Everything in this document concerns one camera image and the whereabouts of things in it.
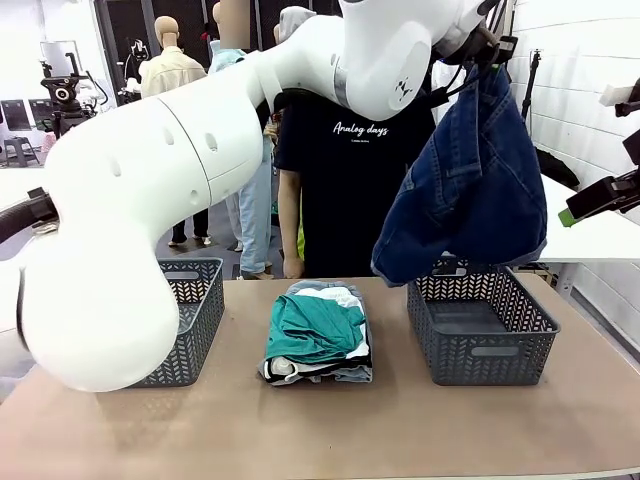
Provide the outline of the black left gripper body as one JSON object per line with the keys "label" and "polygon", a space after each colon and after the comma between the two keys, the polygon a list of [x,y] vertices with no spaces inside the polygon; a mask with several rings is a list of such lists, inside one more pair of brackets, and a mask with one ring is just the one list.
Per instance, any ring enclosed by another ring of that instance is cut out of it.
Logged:
{"label": "black left gripper body", "polygon": [[498,64],[500,41],[484,24],[476,26],[462,45],[462,64]]}

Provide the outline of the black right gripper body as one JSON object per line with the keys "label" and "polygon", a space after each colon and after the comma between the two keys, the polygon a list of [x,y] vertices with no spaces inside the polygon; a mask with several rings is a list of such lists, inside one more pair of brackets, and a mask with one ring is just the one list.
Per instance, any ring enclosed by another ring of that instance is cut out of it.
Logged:
{"label": "black right gripper body", "polygon": [[627,213],[639,205],[640,131],[627,137],[623,146],[629,154],[635,169],[611,181],[611,211]]}

